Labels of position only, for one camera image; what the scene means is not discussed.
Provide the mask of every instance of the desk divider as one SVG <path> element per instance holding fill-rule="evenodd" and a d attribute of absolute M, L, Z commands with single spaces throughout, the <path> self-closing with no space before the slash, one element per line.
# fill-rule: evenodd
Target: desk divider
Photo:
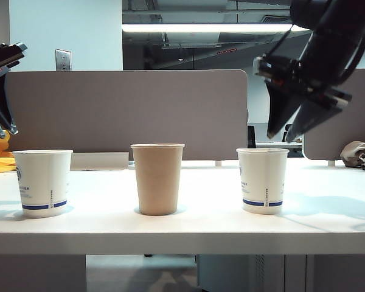
<path fill-rule="evenodd" d="M 130 152 L 185 143 L 185 160 L 237 159 L 247 145 L 242 70 L 11 72 L 11 150 Z"/>
<path fill-rule="evenodd" d="M 307 158 L 339 160 L 348 143 L 365 142 L 365 69 L 356 69 L 339 88 L 353 99 L 343 112 L 304 134 Z"/>

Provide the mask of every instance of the floor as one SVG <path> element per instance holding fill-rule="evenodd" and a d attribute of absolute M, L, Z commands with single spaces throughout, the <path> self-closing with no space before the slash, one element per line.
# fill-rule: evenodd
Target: floor
<path fill-rule="evenodd" d="M 87 255 L 88 292 L 201 292 L 193 255 Z"/>

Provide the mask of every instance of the light switch plate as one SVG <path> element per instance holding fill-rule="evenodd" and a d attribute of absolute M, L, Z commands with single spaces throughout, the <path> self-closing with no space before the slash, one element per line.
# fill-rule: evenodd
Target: light switch plate
<path fill-rule="evenodd" d="M 55 50 L 55 69 L 57 71 L 72 70 L 72 52 L 68 50 Z"/>

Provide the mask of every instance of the fluorescent light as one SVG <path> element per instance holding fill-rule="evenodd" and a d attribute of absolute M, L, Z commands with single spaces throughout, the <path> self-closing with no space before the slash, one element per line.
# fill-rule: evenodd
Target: fluorescent light
<path fill-rule="evenodd" d="M 189 33 L 189 32 L 244 32 L 244 33 L 276 33 L 286 32 L 290 24 L 123 24 L 124 32 L 167 32 L 167 33 Z M 303 29 L 298 26 L 292 28 L 293 32 Z"/>

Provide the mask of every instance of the blue stripe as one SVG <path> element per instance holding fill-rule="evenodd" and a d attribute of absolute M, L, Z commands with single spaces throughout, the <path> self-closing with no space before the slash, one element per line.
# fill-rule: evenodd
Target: blue stripe
<path fill-rule="evenodd" d="M 243 202 L 247 205 L 253 205 L 253 206 L 263 206 L 262 202 L 253 202 L 243 199 Z"/>
<path fill-rule="evenodd" d="M 252 205 L 252 206 L 264 206 L 265 205 L 263 202 L 253 202 L 253 201 L 248 201 L 245 199 L 243 199 L 243 202 L 245 204 Z M 269 207 L 276 207 L 276 206 L 281 206 L 281 205 L 282 205 L 282 201 L 275 202 L 275 203 L 269 203 Z"/>
<path fill-rule="evenodd" d="M 275 202 L 275 203 L 269 203 L 269 207 L 276 207 L 276 206 L 281 206 L 281 205 L 282 205 L 282 201 Z"/>
<path fill-rule="evenodd" d="M 28 206 L 28 205 L 22 205 L 23 209 L 26 210 L 42 210 L 42 209 L 48 209 L 49 205 L 39 205 L 39 206 Z"/>
<path fill-rule="evenodd" d="M 55 203 L 54 207 L 60 207 L 66 204 L 66 201 L 60 202 L 60 203 Z"/>

